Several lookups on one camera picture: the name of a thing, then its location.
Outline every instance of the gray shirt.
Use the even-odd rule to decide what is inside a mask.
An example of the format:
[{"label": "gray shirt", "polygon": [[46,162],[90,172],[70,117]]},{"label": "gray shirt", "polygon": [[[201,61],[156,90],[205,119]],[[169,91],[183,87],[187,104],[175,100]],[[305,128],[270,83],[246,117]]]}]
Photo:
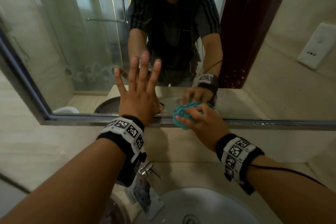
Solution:
[{"label": "gray shirt", "polygon": [[[191,40],[193,43],[199,37],[203,38],[212,33],[219,33],[219,15],[214,0],[198,0],[196,7],[186,7],[195,10],[195,23],[191,24]],[[149,34],[151,31],[151,19],[153,17],[153,5],[151,0],[132,0],[128,8],[130,29],[137,28]],[[172,46],[179,43],[181,16],[174,6],[167,2],[167,13],[163,23],[163,34]]]}]

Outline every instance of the sink drain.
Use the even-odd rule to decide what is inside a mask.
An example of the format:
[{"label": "sink drain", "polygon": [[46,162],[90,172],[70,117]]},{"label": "sink drain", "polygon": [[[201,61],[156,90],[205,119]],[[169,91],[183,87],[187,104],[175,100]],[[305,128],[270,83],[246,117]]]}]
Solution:
[{"label": "sink drain", "polygon": [[183,219],[183,224],[200,224],[200,222],[195,215],[187,214]]}]

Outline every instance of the towel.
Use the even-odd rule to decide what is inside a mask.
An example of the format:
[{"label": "towel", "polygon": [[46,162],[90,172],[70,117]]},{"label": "towel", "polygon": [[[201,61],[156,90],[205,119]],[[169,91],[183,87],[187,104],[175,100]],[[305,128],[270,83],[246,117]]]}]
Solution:
[{"label": "towel", "polygon": [[173,112],[173,121],[174,121],[174,124],[184,130],[187,130],[189,129],[186,125],[180,123],[176,118],[175,116],[178,115],[178,116],[181,116],[181,117],[184,117],[184,118],[187,118],[189,120],[195,120],[193,117],[191,117],[190,114],[187,114],[185,113],[184,111],[188,108],[191,108],[191,107],[197,107],[199,106],[200,104],[202,104],[201,102],[197,102],[197,103],[193,103],[191,102],[191,100],[189,101],[189,104],[187,105],[179,105]]}]

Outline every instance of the qr-like code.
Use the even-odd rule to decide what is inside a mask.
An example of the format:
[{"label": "qr-like code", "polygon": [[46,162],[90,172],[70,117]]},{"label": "qr-like code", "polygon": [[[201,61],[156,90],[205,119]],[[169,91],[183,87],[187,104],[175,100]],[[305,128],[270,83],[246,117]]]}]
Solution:
[{"label": "qr-like code", "polygon": [[245,147],[249,146],[250,144],[245,140],[239,140],[238,142],[236,142],[236,145],[239,145],[239,146],[245,148]]},{"label": "qr-like code", "polygon": [[237,146],[232,146],[231,149],[229,150],[229,153],[231,153],[235,157],[238,157],[241,152],[242,149],[238,148]]},{"label": "qr-like code", "polygon": [[212,81],[212,76],[207,76],[207,79],[206,79],[207,81]]},{"label": "qr-like code", "polygon": [[133,138],[137,137],[137,134],[139,133],[139,131],[137,131],[132,125],[128,127],[128,129],[126,130]]},{"label": "qr-like code", "polygon": [[107,124],[105,127],[109,127],[109,126],[112,126],[113,124],[115,124],[116,120],[110,122],[109,124]]},{"label": "qr-like code", "polygon": [[128,122],[125,122],[125,121],[118,121],[117,124],[115,125],[116,127],[120,127],[120,128],[126,128],[128,126]]},{"label": "qr-like code", "polygon": [[229,156],[229,155],[227,156],[227,158],[225,160],[225,164],[227,164],[232,169],[235,167],[236,162],[237,161],[234,158],[232,158],[231,156]]},{"label": "qr-like code", "polygon": [[225,166],[225,172],[231,177],[233,178],[233,170],[230,169],[229,167]]},{"label": "qr-like code", "polygon": [[141,136],[139,136],[139,137],[136,139],[136,144],[138,145],[139,150],[140,150],[141,147],[144,145],[144,141],[142,140],[142,137],[141,137]]}]

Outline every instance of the red door frame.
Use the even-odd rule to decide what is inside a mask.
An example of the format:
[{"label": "red door frame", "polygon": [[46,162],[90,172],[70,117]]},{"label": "red door frame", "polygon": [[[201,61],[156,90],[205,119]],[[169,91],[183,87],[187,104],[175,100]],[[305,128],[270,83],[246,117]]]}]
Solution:
[{"label": "red door frame", "polygon": [[226,0],[221,18],[221,88],[241,89],[282,0]]}]

